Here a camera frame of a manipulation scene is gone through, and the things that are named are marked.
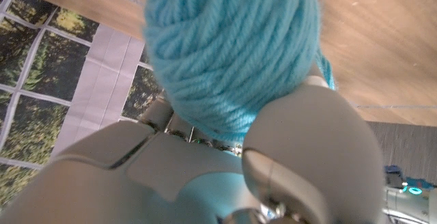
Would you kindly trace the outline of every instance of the teal light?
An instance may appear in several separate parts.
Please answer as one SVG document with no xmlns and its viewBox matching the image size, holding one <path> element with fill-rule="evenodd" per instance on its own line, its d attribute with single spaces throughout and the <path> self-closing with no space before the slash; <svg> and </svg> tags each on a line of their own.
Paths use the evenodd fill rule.
<svg viewBox="0 0 437 224">
<path fill-rule="evenodd" d="M 410 191 L 410 193 L 414 195 L 419 195 L 422 193 L 422 190 L 416 187 L 411 187 L 410 189 L 408 189 L 408 191 Z"/>
</svg>

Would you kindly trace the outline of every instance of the blue yarn ball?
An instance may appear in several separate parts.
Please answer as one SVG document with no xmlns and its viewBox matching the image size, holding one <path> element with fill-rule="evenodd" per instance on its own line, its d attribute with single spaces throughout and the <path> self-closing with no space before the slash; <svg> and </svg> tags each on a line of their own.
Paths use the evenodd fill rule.
<svg viewBox="0 0 437 224">
<path fill-rule="evenodd" d="M 147 0 L 144 36 L 173 109 L 221 141 L 242 142 L 259 110 L 292 92 L 320 51 L 318 0 Z"/>
</svg>

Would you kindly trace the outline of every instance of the gray wall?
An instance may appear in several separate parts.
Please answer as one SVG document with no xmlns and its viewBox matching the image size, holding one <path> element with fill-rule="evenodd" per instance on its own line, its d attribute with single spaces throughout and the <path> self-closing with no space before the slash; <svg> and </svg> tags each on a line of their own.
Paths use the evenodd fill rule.
<svg viewBox="0 0 437 224">
<path fill-rule="evenodd" d="M 369 122 L 382 147 L 385 165 L 405 176 L 437 184 L 437 127 Z"/>
</svg>

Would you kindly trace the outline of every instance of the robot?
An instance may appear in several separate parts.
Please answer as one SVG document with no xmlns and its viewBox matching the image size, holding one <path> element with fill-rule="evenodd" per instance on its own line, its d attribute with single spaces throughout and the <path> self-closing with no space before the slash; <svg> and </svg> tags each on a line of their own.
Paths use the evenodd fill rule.
<svg viewBox="0 0 437 224">
<path fill-rule="evenodd" d="M 193 128 L 163 93 L 140 122 L 56 156 L 0 223 L 435 224 L 436 209 L 435 189 L 384 173 L 368 125 L 311 71 L 259 112 L 243 146 Z"/>
</svg>

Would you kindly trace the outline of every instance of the wooden ceiling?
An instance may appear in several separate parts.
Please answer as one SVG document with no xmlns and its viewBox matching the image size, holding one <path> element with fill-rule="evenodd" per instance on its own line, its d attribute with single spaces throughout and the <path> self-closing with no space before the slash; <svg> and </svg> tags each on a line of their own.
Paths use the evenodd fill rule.
<svg viewBox="0 0 437 224">
<path fill-rule="evenodd" d="M 145 0 L 47 0 L 141 38 Z M 364 119 L 437 126 L 437 0 L 320 0 L 322 49 Z"/>
</svg>

